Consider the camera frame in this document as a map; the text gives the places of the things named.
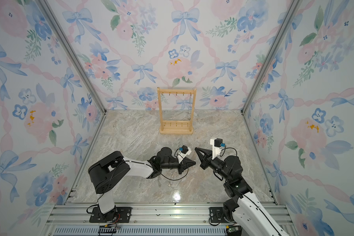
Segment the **wooden jewelry display stand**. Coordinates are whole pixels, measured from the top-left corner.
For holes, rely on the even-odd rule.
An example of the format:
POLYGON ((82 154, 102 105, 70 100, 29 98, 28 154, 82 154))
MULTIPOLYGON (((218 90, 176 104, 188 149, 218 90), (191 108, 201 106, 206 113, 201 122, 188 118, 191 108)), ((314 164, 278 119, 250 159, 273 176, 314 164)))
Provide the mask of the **wooden jewelry display stand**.
POLYGON ((157 89, 160 134, 191 135, 194 132, 193 119, 196 105, 196 89, 157 89), (171 109, 163 109, 163 101, 175 98, 171 109))

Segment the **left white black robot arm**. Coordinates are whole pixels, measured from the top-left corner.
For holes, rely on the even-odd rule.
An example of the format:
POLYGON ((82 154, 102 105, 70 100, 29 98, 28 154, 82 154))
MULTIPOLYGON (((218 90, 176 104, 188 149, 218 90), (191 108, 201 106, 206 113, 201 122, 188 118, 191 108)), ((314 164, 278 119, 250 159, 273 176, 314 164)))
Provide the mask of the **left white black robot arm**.
POLYGON ((113 188, 124 177, 154 179, 161 176, 164 169, 176 169, 180 175, 187 174, 189 168, 196 165, 195 161, 188 158, 191 152, 191 148, 185 145, 175 152, 172 152, 169 147, 163 147, 149 160, 138 161, 124 157, 120 151, 114 151, 90 166, 88 174, 98 195, 92 211, 87 212, 90 215, 90 223, 129 222, 131 209, 117 209, 113 198, 113 188))

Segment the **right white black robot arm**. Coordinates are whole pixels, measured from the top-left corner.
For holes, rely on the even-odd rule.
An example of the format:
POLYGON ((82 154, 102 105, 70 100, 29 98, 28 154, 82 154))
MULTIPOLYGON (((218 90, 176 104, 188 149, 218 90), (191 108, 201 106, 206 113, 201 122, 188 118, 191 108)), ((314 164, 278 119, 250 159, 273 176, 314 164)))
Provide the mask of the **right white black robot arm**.
POLYGON ((211 168, 223 179, 225 192, 230 197, 223 203, 223 212, 230 222, 241 226, 250 236, 287 236, 288 233, 263 207, 250 185, 242 176, 240 158, 229 155, 225 159, 212 150, 196 147, 202 169, 211 168))

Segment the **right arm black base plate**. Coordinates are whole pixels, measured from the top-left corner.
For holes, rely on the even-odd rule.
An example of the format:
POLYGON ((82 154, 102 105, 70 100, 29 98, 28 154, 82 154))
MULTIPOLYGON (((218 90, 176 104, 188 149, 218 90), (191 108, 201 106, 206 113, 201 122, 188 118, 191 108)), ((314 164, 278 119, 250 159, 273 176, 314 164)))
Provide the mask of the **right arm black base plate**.
POLYGON ((229 221, 224 212, 223 207, 210 207, 209 208, 209 222, 211 224, 218 224, 218 223, 231 223, 229 221))

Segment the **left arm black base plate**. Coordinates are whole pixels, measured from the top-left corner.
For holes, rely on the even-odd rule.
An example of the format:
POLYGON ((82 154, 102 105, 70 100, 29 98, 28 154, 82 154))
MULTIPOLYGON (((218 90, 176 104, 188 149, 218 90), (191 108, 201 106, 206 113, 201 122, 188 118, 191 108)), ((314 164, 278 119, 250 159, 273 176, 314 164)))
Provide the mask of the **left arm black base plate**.
POLYGON ((115 207, 104 214, 96 206, 90 213, 89 223, 129 223, 131 212, 131 207, 115 207))

